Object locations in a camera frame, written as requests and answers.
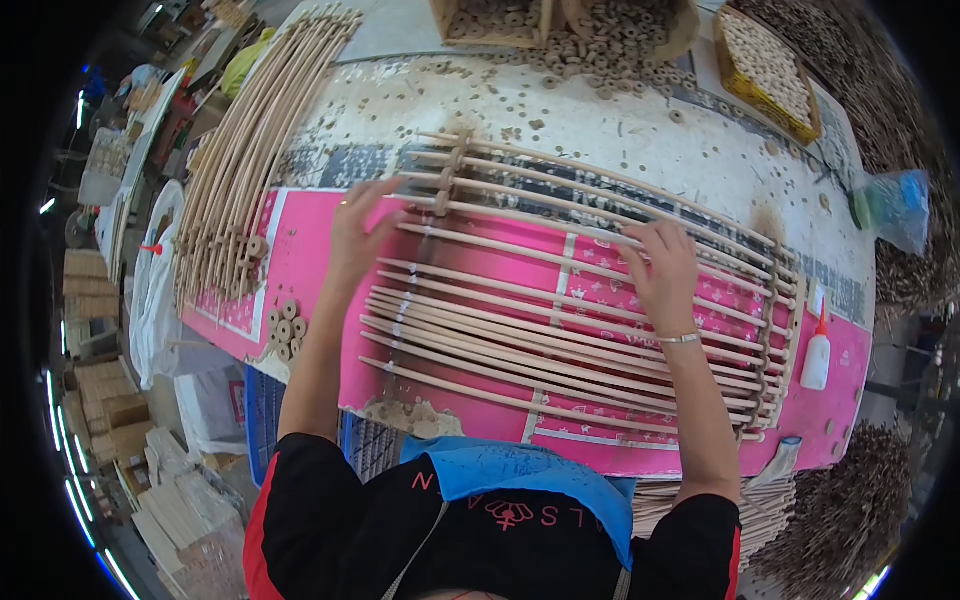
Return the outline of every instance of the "bundle of wooden sticks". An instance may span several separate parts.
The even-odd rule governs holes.
[[[676,481],[638,481],[634,494],[634,535],[650,538],[657,523],[673,508],[679,491],[680,482]],[[786,529],[796,497],[792,475],[740,491],[740,572],[750,566],[751,556]]]
[[[416,158],[439,161],[443,170],[439,173],[412,172],[401,175],[425,181],[428,185],[438,187],[439,192],[436,197],[398,197],[421,207],[427,207],[435,216],[444,216],[448,211],[453,211],[509,219],[575,233],[586,238],[633,244],[641,253],[643,252],[642,245],[636,240],[615,231],[584,227],[569,221],[558,221],[518,210],[451,200],[461,190],[481,190],[507,198],[547,204],[564,209],[568,214],[577,211],[578,214],[592,215],[618,225],[643,223],[643,220],[637,216],[625,214],[626,210],[614,212],[605,207],[590,205],[588,202],[580,204],[564,200],[559,193],[541,194],[529,189],[508,187],[477,179],[486,172],[510,173],[530,180],[546,182],[552,186],[546,189],[556,190],[562,186],[572,188],[585,192],[588,198],[611,200],[620,206],[638,211],[646,217],[672,220],[683,225],[697,240],[701,277],[712,277],[725,284],[739,286],[756,295],[756,298],[763,299],[762,317],[706,298],[696,298],[695,304],[707,311],[727,315],[738,322],[758,328],[759,335],[756,340],[741,339],[716,330],[702,329],[700,333],[704,340],[710,369],[720,386],[738,439],[740,441],[762,440],[762,429],[776,426],[782,400],[787,394],[793,359],[796,356],[804,298],[804,277],[789,269],[795,258],[792,253],[780,244],[740,226],[723,215],[642,181],[563,157],[545,155],[516,146],[475,140],[469,132],[459,135],[440,133],[423,135],[431,137],[439,145],[454,146],[450,153],[410,153]],[[529,156],[537,161],[551,162],[578,172],[599,175],[615,183],[641,190],[649,196],[679,204],[684,209],[697,211],[705,218],[722,224],[723,227],[705,227],[652,204],[614,193],[609,186],[601,188],[581,183],[580,181],[585,180],[584,177],[564,179],[541,170],[468,156],[468,153],[473,151],[499,152],[506,156]],[[470,172],[474,179],[457,177],[457,172],[464,165],[480,169]],[[431,243],[457,243],[508,252],[633,285],[629,275],[603,266],[488,237],[454,231],[441,227],[441,223],[442,221],[437,221],[435,225],[424,226],[400,224],[399,227],[423,235],[424,239],[429,238]],[[735,235],[725,234],[727,230],[733,231]],[[738,241],[737,236],[740,240],[744,237],[749,238],[754,247],[748,248],[742,241]],[[383,265],[393,267],[394,270],[378,271],[378,274],[396,285],[373,286],[367,300],[367,306],[372,314],[361,318],[361,321],[373,330],[362,332],[362,335],[368,339],[439,365],[485,375],[497,381],[511,382],[578,398],[594,405],[611,406],[628,411],[644,411],[648,414],[676,415],[676,394],[672,378],[659,345],[655,341],[656,333],[649,328],[649,320],[643,313],[428,264],[392,258],[379,260]],[[436,298],[438,295],[443,296],[445,300]],[[531,301],[513,300],[517,296],[531,299]],[[543,306],[543,300],[553,302],[554,308]],[[486,306],[477,308],[477,302],[486,304],[490,308]],[[563,311],[559,309],[562,306],[576,308],[577,312]],[[777,306],[781,307],[781,311],[789,311],[786,327],[773,323],[773,311]],[[620,333],[647,344],[634,346],[603,336],[586,335],[562,327],[532,323],[522,318],[505,315],[502,312],[503,309],[508,309],[513,314],[519,311],[531,316],[559,320],[566,324]],[[772,344],[772,335],[776,336],[773,339],[780,341],[780,348]],[[467,387],[424,372],[403,368],[400,366],[402,361],[399,359],[390,363],[375,361],[368,357],[360,357],[360,360],[396,375],[452,392],[515,408],[535,410],[545,415],[592,422],[634,432],[657,432],[668,435],[677,433],[674,426],[640,422],[631,420],[630,417],[626,420],[613,419],[553,406],[535,405],[525,399]]]
[[[257,225],[279,155],[360,24],[360,12],[337,14],[339,6],[305,12],[274,41],[206,143],[175,246],[179,310],[201,292],[233,300],[252,291],[255,261],[268,251]]]

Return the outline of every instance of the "blue cloth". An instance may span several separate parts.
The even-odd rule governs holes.
[[[423,454],[430,455],[446,502],[494,490],[557,492],[578,500],[603,523],[616,558],[627,570],[633,569],[635,479],[608,480],[592,468],[535,445],[460,437],[417,440],[407,436],[400,462]]]

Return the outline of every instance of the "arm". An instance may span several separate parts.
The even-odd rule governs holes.
[[[618,248],[630,266],[636,294],[658,337],[696,333],[693,294],[697,288],[697,255],[693,239],[679,225],[664,221],[624,232],[642,242],[650,256],[647,265],[634,248]],[[740,500],[736,438],[704,349],[699,341],[666,342],[662,347],[677,392],[684,470],[674,505],[701,493],[715,493],[735,504]]]
[[[337,206],[330,231],[330,263],[297,367],[283,396],[278,440],[289,433],[307,433],[337,441],[344,319],[377,250],[403,217],[402,212],[384,217],[366,233],[367,215],[382,196],[393,194],[401,183],[402,178],[359,183]]]

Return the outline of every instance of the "person's hand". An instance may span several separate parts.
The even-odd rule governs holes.
[[[404,212],[385,215],[367,233],[367,216],[383,196],[393,194],[402,177],[386,181],[363,181],[354,185],[337,206],[330,229],[330,259],[324,288],[353,296],[361,279],[370,270],[377,251],[403,220]]]
[[[669,221],[629,227],[623,233],[639,240],[650,264],[635,248],[617,249],[634,277],[636,296],[650,318],[657,335],[676,338],[696,333],[693,323],[693,294],[697,289],[697,247],[684,228]]]

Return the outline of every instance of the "blue crate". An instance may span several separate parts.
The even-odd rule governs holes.
[[[244,404],[247,418],[247,453],[250,473],[259,488],[276,446],[280,404],[287,386],[248,365],[244,372]],[[341,413],[337,444],[363,483],[394,466],[402,438],[391,427]]]

